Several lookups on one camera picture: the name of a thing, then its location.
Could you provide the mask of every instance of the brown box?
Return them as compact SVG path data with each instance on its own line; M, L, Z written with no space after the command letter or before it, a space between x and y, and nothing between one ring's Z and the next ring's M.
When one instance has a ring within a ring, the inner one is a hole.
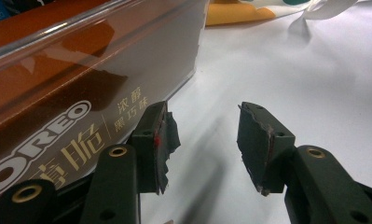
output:
M0 194L90 172L193 74L205 7L59 0L0 21Z

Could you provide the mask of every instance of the screw hole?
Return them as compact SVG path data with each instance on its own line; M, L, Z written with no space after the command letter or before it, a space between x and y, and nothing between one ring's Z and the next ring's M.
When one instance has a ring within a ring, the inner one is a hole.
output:
M351 216L358 222L368 223L369 219L366 215L358 211L351 211Z
M40 194L42 188L39 185L31 185L23 187L19 190L17 190L14 195L12 196L11 200L14 203L25 203L33 198L35 198L37 195Z
M116 216L116 213L115 212L113 212L110 209L106 209L106 210L104 210L104 211L101 212L101 214L99 215L99 218L101 220L106 221L106 220L112 219L115 216Z
M307 149L308 153L312 156L312 157L315 157L315 158L324 158L325 157L325 154L319 150L319 149L315 149L315 148L308 148Z
M127 149L124 147L115 147L110 150L109 155L111 157L120 157L127 153Z

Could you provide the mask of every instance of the white table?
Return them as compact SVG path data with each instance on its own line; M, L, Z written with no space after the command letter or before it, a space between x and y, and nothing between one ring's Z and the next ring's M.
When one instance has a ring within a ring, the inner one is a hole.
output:
M182 142L170 184L142 195L143 223L290 223L284 194L257 193L241 161L243 101L372 187L372 1L327 21L299 17L205 30L196 74L169 101Z

